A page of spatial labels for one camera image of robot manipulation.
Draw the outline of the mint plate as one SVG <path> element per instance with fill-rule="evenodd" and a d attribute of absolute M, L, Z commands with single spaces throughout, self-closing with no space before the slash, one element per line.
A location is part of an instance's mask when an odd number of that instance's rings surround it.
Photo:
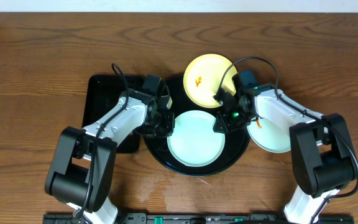
<path fill-rule="evenodd" d="M 167 138 L 172 156 L 188 167 L 203 167 L 223 152 L 225 135 L 213 131 L 216 118 L 200 110 L 186 111 L 175 118 L 175 127 Z"/>
<path fill-rule="evenodd" d="M 267 119 L 259 118 L 248 125 L 247 130 L 253 142 L 262 149 L 273 153 L 290 151 L 290 137 L 288 132 L 280 129 Z"/>

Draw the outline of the yellow green sponge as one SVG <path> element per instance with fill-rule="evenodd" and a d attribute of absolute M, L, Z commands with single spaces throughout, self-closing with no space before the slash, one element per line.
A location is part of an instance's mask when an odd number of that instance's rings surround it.
<path fill-rule="evenodd" d="M 172 97 L 171 96 L 167 96 L 167 104 L 166 104 L 166 109 L 170 109 L 172 107 Z"/>

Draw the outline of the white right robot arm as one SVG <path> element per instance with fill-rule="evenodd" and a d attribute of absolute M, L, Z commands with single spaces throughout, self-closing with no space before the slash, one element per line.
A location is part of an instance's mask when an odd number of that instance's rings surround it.
<path fill-rule="evenodd" d="M 238 96 L 222 87 L 214 131 L 230 133 L 260 120 L 288 138 L 297 187 L 284 215 L 290 223 L 316 223 L 330 200 L 358 191 L 358 160 L 347 124 L 337 114 L 311 111 L 273 86 L 242 85 Z"/>

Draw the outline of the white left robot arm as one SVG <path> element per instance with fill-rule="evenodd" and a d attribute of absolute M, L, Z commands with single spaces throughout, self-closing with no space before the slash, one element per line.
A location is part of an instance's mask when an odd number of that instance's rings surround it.
<path fill-rule="evenodd" d="M 108 198 L 118 146 L 131 132 L 170 136 L 175 125 L 170 95 L 129 89 L 102 118 L 60 134 L 45 192 L 74 208 L 70 223 L 114 223 L 118 209 Z"/>

